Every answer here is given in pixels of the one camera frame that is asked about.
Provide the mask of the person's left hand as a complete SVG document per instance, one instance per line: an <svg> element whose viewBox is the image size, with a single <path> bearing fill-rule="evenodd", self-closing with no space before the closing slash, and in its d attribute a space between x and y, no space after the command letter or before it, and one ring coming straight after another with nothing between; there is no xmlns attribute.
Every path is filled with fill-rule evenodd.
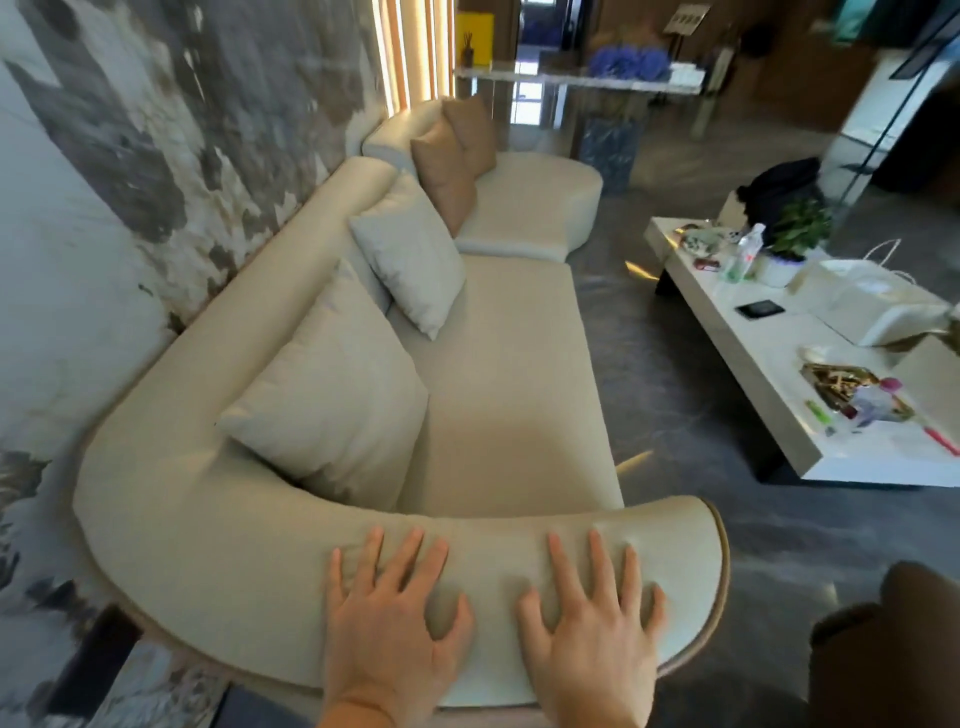
<svg viewBox="0 0 960 728"><path fill-rule="evenodd" d="M403 590L385 593L385 568L378 572L385 532L372 528L357 569L345 582L344 601L325 610L323 707L338 701L380 708L398 721L431 717L461 672L463 663L436 663L435 642L426 624L427 601L447 562L450 547L435 540Z"/></svg>

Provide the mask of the large cream cushion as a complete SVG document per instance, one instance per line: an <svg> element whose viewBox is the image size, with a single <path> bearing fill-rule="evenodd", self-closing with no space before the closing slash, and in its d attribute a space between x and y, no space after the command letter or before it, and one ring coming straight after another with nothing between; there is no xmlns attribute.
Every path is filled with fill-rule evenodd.
<svg viewBox="0 0 960 728"><path fill-rule="evenodd" d="M427 405L412 358L342 258L217 427L316 497L390 512Z"/></svg>

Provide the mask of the cream curved sofa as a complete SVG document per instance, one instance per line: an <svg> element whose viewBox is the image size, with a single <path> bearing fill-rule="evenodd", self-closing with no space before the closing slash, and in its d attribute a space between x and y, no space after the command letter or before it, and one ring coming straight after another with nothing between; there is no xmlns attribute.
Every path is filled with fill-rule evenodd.
<svg viewBox="0 0 960 728"><path fill-rule="evenodd" d="M73 511L100 572L139 619L184 647L299 697L324 695L330 552L349 583L369 532L378 573L413 528L419 559L449 553L428 598L443 637L460 595L476 621L450 709L533 705L515 611L530 588L543 620L560 604L547 535L584 586L589 533L618 573L632 546L644 598L666 592L659 675L688 663L719 625L730 581L719 513L697 496L624 504L566 258L594 224L601 178L571 159L505 152L474 178L479 200L453 240L465 284L436 340L402 312L354 239L350 218L402 171L443 100L383 122L116 404L82 456ZM320 498L218 426L289 342L345 259L428 392L390 512Z"/></svg>

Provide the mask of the white low coffee table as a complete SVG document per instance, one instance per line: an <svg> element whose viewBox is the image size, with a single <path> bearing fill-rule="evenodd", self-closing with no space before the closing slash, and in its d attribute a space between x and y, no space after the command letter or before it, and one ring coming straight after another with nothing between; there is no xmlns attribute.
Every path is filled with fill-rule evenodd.
<svg viewBox="0 0 960 728"><path fill-rule="evenodd" d="M861 434L825 436L805 406L812 400L831 414L801 375L804 347L819 347L825 362L859 365L892 376L893 357L845 341L825 323L798 310L786 292L750 281L728 283L720 273L701 271L679 248L677 229L702 225L690 218L653 217L644 232L662 272L656 292L684 299L723 358L766 430L772 454L760 456L756 478L768 484L864 489L960 488L960 457L931 439L915 419L877 422ZM736 307L771 300L785 312L750 321Z"/></svg>

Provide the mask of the gold tray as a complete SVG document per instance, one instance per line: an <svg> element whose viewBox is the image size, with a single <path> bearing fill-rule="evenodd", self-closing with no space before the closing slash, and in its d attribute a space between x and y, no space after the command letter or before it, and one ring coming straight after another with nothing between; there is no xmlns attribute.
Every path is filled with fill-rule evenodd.
<svg viewBox="0 0 960 728"><path fill-rule="evenodd" d="M826 406L848 419L851 396L860 386L877 384L881 377L872 371L858 366L835 366L822 363L806 363L800 368L801 376L813 387ZM906 423L916 416L916 411L897 394L896 414Z"/></svg>

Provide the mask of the clear pouch with pink cap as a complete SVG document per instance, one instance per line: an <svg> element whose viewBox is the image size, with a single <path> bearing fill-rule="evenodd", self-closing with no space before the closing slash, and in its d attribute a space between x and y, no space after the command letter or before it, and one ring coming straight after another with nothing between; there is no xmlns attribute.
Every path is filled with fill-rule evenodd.
<svg viewBox="0 0 960 728"><path fill-rule="evenodd" d="M903 384L894 377L882 378L876 384L858 387L850 397L847 416L854 430L863 430L876 422L898 423L898 397Z"/></svg>

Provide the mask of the small cream cushion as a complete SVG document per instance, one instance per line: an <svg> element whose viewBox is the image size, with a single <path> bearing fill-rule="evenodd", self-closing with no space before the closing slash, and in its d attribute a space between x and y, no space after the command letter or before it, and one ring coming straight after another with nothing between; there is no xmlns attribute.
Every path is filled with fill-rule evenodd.
<svg viewBox="0 0 960 728"><path fill-rule="evenodd" d="M405 316L436 340L465 286L466 268L414 176L400 172L378 203L348 223L368 265Z"/></svg>

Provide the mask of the clear plastic bottle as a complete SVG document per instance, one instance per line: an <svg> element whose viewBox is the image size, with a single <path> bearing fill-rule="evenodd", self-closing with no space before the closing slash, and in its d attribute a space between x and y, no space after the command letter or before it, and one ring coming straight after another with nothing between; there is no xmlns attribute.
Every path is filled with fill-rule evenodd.
<svg viewBox="0 0 960 728"><path fill-rule="evenodd" d="M723 279L739 284L750 272L764 244L766 224L754 224L737 242L722 271Z"/></svg>

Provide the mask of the white paper bag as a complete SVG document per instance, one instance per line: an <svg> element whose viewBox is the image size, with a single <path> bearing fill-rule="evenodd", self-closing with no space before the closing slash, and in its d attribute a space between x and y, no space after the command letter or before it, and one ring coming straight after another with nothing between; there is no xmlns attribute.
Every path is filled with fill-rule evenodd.
<svg viewBox="0 0 960 728"><path fill-rule="evenodd" d="M886 240L861 258L810 258L787 284L792 306L858 347L945 333L955 305L918 285L910 273L887 267L901 243Z"/></svg>

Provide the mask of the green potted plant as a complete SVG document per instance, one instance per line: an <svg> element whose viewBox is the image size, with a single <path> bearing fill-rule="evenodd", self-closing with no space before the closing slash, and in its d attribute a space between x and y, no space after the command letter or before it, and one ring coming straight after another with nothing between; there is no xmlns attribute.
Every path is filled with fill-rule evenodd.
<svg viewBox="0 0 960 728"><path fill-rule="evenodd" d="M833 214L813 198L786 204L752 268L753 279L772 288L786 288L805 266L811 252L830 238Z"/></svg>

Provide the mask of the glass console table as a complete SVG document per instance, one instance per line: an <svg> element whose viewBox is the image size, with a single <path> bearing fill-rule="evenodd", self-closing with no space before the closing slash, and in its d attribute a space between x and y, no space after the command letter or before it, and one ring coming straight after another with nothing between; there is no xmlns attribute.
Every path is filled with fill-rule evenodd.
<svg viewBox="0 0 960 728"><path fill-rule="evenodd" d="M668 80L601 79L585 68L552 68L534 61L457 67L453 79L456 97L480 95L495 124L565 135L575 134L591 115L642 120L651 103L698 96L706 83L694 93Z"/></svg>

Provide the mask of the purple flower bunch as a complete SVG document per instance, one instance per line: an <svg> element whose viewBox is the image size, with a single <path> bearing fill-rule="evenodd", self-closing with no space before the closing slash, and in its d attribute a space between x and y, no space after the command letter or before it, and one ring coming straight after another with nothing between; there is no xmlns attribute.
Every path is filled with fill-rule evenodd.
<svg viewBox="0 0 960 728"><path fill-rule="evenodd" d="M586 73L601 79L665 82L670 67L670 54L660 46L614 43L591 52Z"/></svg>

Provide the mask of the yellow box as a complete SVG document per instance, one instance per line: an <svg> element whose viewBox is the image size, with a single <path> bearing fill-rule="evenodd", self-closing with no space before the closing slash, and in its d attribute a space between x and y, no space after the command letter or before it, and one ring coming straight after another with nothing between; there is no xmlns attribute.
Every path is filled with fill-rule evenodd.
<svg viewBox="0 0 960 728"><path fill-rule="evenodd" d="M454 24L455 58L460 66L462 34L473 32L474 67L488 67L494 61L495 16L492 13L457 11Z"/></svg>

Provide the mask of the sign on stand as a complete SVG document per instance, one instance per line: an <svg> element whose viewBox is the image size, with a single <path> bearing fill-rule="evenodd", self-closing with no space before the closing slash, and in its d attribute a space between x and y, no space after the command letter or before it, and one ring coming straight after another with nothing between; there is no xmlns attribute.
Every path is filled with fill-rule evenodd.
<svg viewBox="0 0 960 728"><path fill-rule="evenodd" d="M678 62L685 41L691 38L711 11L711 4L679 4L663 29L668 41L668 54Z"/></svg>

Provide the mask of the blue marble pedestal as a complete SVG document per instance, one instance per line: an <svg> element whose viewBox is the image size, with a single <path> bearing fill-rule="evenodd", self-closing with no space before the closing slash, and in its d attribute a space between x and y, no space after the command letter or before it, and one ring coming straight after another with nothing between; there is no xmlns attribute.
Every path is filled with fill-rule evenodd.
<svg viewBox="0 0 960 728"><path fill-rule="evenodd" d="M573 156L599 173L602 195L617 195L630 187L644 126L639 119L596 114L580 123Z"/></svg>

